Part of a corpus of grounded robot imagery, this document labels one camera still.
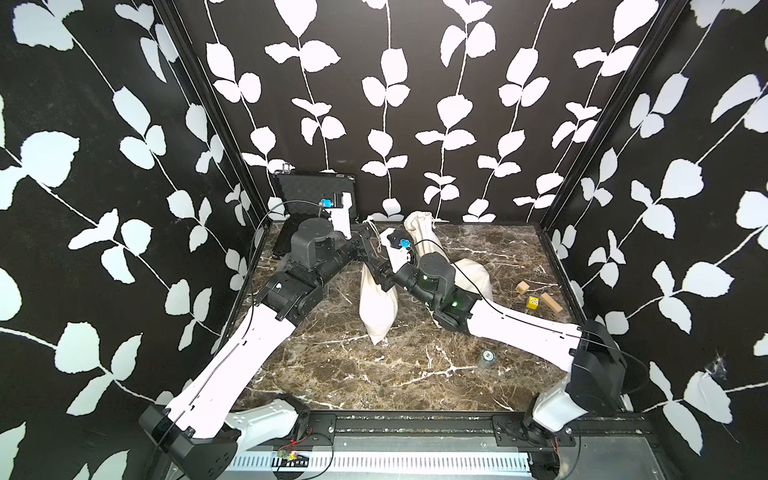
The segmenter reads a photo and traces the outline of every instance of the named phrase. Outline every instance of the black wallpaper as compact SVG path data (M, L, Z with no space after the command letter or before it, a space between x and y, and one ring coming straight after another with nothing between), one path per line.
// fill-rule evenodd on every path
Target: black wallpaper
M139 415L207 363L243 281L253 207L152 7L116 3L0 5L4 480L143 478Z
M273 193L263 165L274 161L268 164L274 170L285 161L299 170L355 174L361 213L377 214L379 220L439 209L436 216L451 221L538 221L658 10L655 0L176 3L265 203ZM300 44L307 44L302 52L306 71L291 56ZM442 59L441 44L455 46L449 59ZM538 63L529 64L525 58L534 46ZM389 71L382 71L388 48L395 52L388 58L392 62L386 61ZM528 50L518 55L521 48ZM394 59L401 49L407 74L402 61ZM576 52L581 52L581 68ZM615 55L603 67L611 52ZM234 72L222 66L231 65L230 56ZM523 73L531 68L530 75ZM602 68L611 76L599 74ZM259 78L259 89L252 75ZM241 83L242 98L234 82ZM519 103L515 82L526 87ZM394 88L385 109L386 83ZM501 87L509 106L502 104ZM449 100L445 109L460 120L451 125L453 143L446 142L443 151L439 135L446 124L438 104L456 95L463 99L453 105ZM316 119L293 99L310 109L316 104L321 123L333 119L325 142L319 132L311 145L303 138L302 126L311 127ZM588 113L581 111L585 103L592 107ZM462 118L459 112L469 104ZM577 123L586 126L571 142L568 128ZM257 145L263 144L261 134L254 144L251 133L267 127L276 144L265 158L265 149ZM553 148L559 128L564 129L561 141ZM372 131L378 131L373 139ZM417 139L419 132L429 131L438 135L430 139L437 138L434 143ZM505 164L497 166L499 141L511 131L515 134L502 146Z
M631 400L685 477L758 478L768 427L768 3L719 12L720 3L686 8L551 233L588 314L650 365L652 382ZM615 163L604 158L611 149ZM612 194L604 207L585 200L601 178Z

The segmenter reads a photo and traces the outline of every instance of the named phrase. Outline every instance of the white vent grille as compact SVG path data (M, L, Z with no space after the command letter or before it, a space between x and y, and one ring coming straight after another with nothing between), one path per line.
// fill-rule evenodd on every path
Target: white vent grille
M281 467L281 472L320 472L331 452L304 452L308 468ZM275 452L243 452L227 468L234 472L270 472ZM500 475L530 478L528 454L518 452L337 452L329 472L369 472L422 475Z

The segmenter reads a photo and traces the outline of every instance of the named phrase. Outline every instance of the brown marble surface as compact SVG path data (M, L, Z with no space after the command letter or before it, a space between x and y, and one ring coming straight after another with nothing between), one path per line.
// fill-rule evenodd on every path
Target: brown marble surface
M271 254L280 227L274 224L267 236L241 318L279 263ZM525 311L528 295L515 292L525 280L534 295L549 292L565 306L533 227L438 225L435 231L451 261L470 258L485 266L495 302ZM352 263L329 283L326 298L264 363L236 408L261 406L288 392L313 409L520 411L564 375L515 347L438 328L399 287L395 323L374 346L358 314L360 269ZM532 314L573 321L567 308L556 314L540 305ZM490 369L475 366L484 348L498 356Z

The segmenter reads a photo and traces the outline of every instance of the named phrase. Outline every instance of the small wooden block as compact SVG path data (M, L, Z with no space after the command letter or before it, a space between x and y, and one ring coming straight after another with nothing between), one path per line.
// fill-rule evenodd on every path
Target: small wooden block
M531 286L530 286L530 285L528 285L526 282L520 282L520 283L518 283L518 285L515 287L515 290L517 290L517 291L518 291L518 293L525 293L525 292L527 292L527 291L528 291L528 289L529 289L529 288L531 288Z
M546 303L549 308L553 309L555 313L563 311L563 307L560 306L560 303L555 302L554 298L552 298L549 293L542 293L541 299L544 300L544 303Z

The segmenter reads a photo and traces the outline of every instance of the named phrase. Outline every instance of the drawstring bag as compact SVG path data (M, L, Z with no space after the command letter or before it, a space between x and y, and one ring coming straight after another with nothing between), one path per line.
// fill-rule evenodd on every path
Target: drawstring bag
M445 257L445 252L442 251L442 244L437 235L435 235L432 225L434 220L432 214L429 212L413 212L408 215L405 221L402 223L406 228L406 231L410 233L413 239L415 250L419 257L426 255L427 253L436 252ZM421 242L421 240L429 239L432 242ZM480 263L470 260L469 258L462 258L458 262L452 263L456 268L455 284L459 288L467 290L468 292L480 293L489 302L493 301L493 293L491 290L491 277L488 275L488 271ZM477 285L478 289L472 286L472 283Z

